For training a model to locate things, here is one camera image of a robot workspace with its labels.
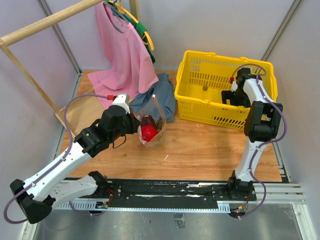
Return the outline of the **red apple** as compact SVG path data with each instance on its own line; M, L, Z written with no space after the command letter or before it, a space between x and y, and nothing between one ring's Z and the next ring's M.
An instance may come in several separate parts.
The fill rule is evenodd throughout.
M144 125L141 128L141 137L144 141L151 141L157 135L157 130L152 125Z

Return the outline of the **clear zip top bag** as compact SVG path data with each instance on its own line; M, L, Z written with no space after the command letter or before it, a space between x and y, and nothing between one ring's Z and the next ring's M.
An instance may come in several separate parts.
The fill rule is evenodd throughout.
M151 96L150 101L138 112L140 121L138 137L146 148L156 148L165 139L167 128L166 117L156 95Z

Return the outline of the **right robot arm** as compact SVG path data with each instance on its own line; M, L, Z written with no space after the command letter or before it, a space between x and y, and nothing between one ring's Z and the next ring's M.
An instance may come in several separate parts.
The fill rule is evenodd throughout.
M280 122L285 121L283 105L276 103L263 86L263 74L252 73L250 64L239 66L231 75L231 90L221 93L222 103L248 107L244 122L246 145L239 165L232 172L223 193L232 200L248 199L253 193L255 171L268 144L277 142Z

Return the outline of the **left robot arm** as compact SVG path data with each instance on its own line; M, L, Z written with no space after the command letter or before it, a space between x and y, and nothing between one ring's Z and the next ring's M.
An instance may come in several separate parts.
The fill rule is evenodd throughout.
M103 197L107 193L107 180L98 171L91 171L65 186L59 186L59 183L73 170L113 146L118 138L137 133L139 126L140 121L131 108L112 105L44 169L26 180L14 180L10 184L13 200L26 221L38 223L56 207L79 197Z

